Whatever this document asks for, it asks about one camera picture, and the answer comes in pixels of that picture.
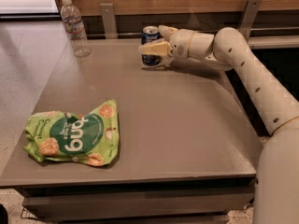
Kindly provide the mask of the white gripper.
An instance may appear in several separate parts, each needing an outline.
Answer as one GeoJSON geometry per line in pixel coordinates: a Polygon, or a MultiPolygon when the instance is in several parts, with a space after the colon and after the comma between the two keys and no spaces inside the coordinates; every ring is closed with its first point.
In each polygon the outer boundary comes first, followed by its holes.
{"type": "Polygon", "coordinates": [[[163,41],[155,41],[138,47],[142,64],[149,68],[161,65],[164,61],[163,57],[167,57],[171,52],[175,58],[186,59],[193,31],[178,30],[165,25],[159,25],[158,29],[163,41]]]}

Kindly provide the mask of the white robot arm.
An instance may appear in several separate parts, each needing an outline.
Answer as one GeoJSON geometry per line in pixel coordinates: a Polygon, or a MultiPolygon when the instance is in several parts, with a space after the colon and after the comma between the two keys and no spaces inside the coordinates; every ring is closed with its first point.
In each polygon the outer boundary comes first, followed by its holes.
{"type": "Polygon", "coordinates": [[[160,39],[138,51],[236,71],[271,135],[258,161],[253,224],[299,224],[298,101],[255,57],[235,28],[209,35],[161,25],[159,32],[160,39]]]}

